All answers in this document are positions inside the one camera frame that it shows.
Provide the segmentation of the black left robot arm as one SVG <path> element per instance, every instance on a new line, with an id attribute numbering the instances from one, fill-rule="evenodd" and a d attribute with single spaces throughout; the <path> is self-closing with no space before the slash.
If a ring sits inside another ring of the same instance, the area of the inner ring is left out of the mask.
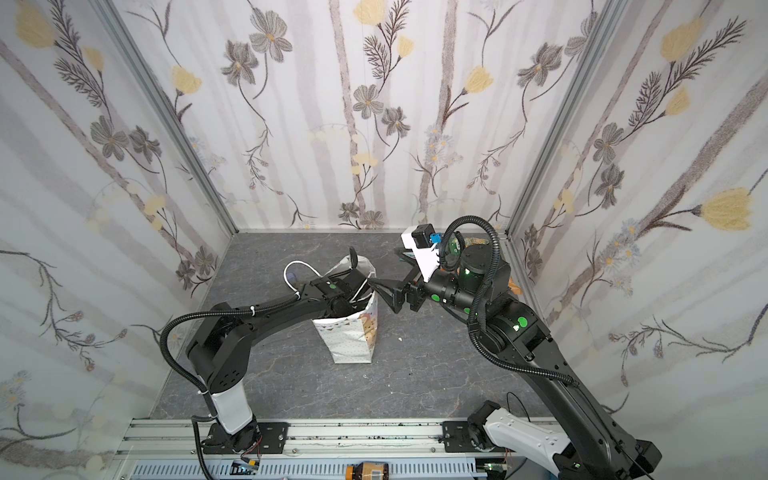
<path id="1" fill-rule="evenodd" d="M 164 326 L 158 338 L 163 359 L 195 386 L 209 411 L 208 435 L 196 441 L 200 453 L 247 454 L 258 449 L 263 434 L 243 386 L 252 347 L 305 321 L 337 323 L 364 312 L 372 301 L 368 282 L 374 274 L 371 263 L 351 249 L 334 270 L 287 296 L 238 308 L 221 303 Z M 202 323 L 186 348 L 192 365 L 187 370 L 170 352 L 168 340 L 176 327 L 194 320 Z"/>

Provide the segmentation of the white patterned paper bag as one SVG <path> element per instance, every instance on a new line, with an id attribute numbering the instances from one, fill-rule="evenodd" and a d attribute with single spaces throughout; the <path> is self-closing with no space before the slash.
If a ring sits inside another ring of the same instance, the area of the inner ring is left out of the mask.
<path id="1" fill-rule="evenodd" d="M 325 274 L 301 260 L 283 269 L 289 288 L 303 299 L 320 300 L 321 310 L 312 324 L 336 364 L 372 361 L 378 327 L 378 299 L 370 285 L 375 275 L 370 260 L 354 253 Z"/>

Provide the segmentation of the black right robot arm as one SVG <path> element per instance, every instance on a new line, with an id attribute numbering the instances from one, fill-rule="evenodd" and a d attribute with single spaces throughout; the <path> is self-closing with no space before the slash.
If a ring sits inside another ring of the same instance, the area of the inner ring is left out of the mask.
<path id="1" fill-rule="evenodd" d="M 578 378 L 549 328 L 508 285 L 511 267 L 491 224 L 476 215 L 454 220 L 442 234 L 430 224 L 407 228 L 398 255 L 411 266 L 401 280 L 373 281 L 399 312 L 431 300 L 467 328 L 474 349 L 491 364 L 521 375 L 560 429 L 519 418 L 487 401 L 468 418 L 475 447 L 520 454 L 559 479 L 651 477 L 658 447 L 623 429 Z"/>

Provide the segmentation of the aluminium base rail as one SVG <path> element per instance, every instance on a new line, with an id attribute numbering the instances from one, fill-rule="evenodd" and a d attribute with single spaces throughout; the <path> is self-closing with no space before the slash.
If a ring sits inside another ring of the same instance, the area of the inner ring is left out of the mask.
<path id="1" fill-rule="evenodd" d="M 135 420 L 108 479 L 342 479 L 350 466 L 384 463 L 392 479 L 553 479 L 552 457 L 568 445 L 553 419 L 513 419 L 472 445 L 460 419 L 268 420 L 253 453 L 198 457 L 193 428 L 181 420 Z"/>

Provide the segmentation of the orange black device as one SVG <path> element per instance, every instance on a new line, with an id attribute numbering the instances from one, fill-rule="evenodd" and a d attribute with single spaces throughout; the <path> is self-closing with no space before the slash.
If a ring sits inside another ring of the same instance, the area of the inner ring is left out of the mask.
<path id="1" fill-rule="evenodd" d="M 388 463 L 364 461 L 346 467 L 345 480 L 389 480 Z"/>

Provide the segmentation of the orange snack bag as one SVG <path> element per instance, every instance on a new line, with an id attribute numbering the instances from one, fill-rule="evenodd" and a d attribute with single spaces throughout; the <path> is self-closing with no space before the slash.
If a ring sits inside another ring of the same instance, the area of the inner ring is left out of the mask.
<path id="1" fill-rule="evenodd" d="M 509 279 L 509 281 L 508 281 L 508 288 L 510 289 L 510 291 L 511 291 L 511 292 L 512 292 L 514 295 L 516 295 L 516 296 L 518 296 L 518 297 L 520 297 L 520 296 L 522 296 L 522 295 L 523 295 L 523 290 L 522 290 L 522 288 L 521 288 L 519 285 L 517 285 L 517 284 L 514 282 L 514 280 L 513 280 L 513 279 Z"/>

